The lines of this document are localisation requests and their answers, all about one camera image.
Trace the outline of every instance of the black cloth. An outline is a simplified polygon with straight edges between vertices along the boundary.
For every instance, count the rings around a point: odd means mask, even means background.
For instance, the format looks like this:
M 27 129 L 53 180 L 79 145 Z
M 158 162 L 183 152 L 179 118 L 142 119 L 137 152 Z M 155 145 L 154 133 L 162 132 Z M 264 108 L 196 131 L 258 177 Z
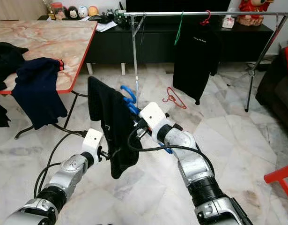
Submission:
M 8 75 L 15 73 L 24 63 L 23 53 L 27 48 L 19 48 L 10 43 L 0 42 L 0 90 L 6 87 L 3 82 Z
M 63 70 L 61 60 L 38 58 L 25 61 L 17 70 L 16 86 L 12 96 L 30 118 L 35 129 L 57 123 L 66 117 L 67 110 L 56 92 L 58 71 Z
M 0 128 L 9 127 L 9 121 L 11 120 L 7 117 L 7 110 L 0 105 Z
M 89 77 L 89 114 L 93 121 L 101 120 L 101 128 L 111 157 L 111 175 L 118 179 L 128 167 L 135 165 L 139 153 L 127 146 L 129 134 L 134 129 L 129 109 L 123 95 L 94 77 Z M 132 138 L 132 145 L 142 148 L 140 141 Z
M 200 98 L 209 75 L 215 75 L 221 55 L 221 42 L 210 25 L 184 25 L 176 46 L 173 87 L 196 100 Z

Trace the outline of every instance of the white wall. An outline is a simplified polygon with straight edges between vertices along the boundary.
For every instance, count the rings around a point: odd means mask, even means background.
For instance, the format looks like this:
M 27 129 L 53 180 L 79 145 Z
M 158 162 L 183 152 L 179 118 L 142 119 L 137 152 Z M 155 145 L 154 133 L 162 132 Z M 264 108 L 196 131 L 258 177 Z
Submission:
M 237 8 L 240 4 L 241 0 L 231 0 L 229 7 Z M 275 0 L 269 6 L 268 12 L 288 12 L 288 0 Z M 264 25 L 275 30 L 276 26 L 276 17 L 273 15 L 267 15 L 264 18 Z M 283 26 L 281 32 L 275 39 L 274 43 L 272 44 L 271 48 L 268 50 L 267 54 L 278 54 L 279 42 L 287 41 L 288 40 L 288 20 L 286 24 Z
M 126 0 L 53 0 L 53 2 L 61 2 L 64 6 L 96 6 L 100 13 L 105 12 L 107 9 L 119 8 L 119 2 L 126 6 Z
M 120 0 L 54 0 L 62 2 L 64 6 L 69 7 L 71 5 L 79 6 L 97 6 L 99 12 L 106 11 L 108 8 L 117 9 L 119 7 Z M 231 0 L 229 7 L 238 8 L 241 0 Z M 121 0 L 123 6 L 126 6 L 126 0 Z M 269 12 L 288 12 L 288 0 L 275 0 L 268 9 Z M 271 29 L 275 29 L 275 16 L 265 16 L 264 24 Z M 268 54 L 277 54 L 279 51 L 278 44 L 281 41 L 288 39 L 288 21 L 282 28 L 280 34 L 274 41 L 273 45 L 268 51 Z

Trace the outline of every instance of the marble table top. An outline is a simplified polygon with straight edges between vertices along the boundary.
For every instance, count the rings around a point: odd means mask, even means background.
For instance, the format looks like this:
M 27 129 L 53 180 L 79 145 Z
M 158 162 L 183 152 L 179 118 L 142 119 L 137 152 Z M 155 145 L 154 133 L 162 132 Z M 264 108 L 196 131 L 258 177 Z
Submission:
M 28 48 L 25 60 L 40 57 L 62 59 L 65 69 L 58 72 L 56 90 L 70 92 L 76 82 L 97 22 L 94 21 L 0 21 L 0 42 Z M 0 94 L 11 94 L 17 74 L 4 81 L 7 88 Z

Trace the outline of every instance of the red chair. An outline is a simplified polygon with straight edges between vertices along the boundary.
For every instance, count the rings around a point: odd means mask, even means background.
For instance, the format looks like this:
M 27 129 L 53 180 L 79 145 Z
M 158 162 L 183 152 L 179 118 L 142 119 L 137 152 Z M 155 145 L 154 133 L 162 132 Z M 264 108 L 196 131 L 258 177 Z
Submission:
M 288 183 L 284 180 L 288 177 L 288 166 L 285 166 L 275 172 L 269 173 L 264 176 L 264 180 L 267 184 L 272 183 L 274 181 L 278 181 L 285 193 L 288 195 Z

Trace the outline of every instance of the television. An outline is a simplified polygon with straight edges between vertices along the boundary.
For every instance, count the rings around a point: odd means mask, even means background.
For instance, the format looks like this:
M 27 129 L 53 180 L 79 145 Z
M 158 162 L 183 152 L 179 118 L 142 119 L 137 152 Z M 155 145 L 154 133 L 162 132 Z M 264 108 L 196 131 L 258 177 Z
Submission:
M 227 11 L 230 0 L 126 0 L 127 12 Z

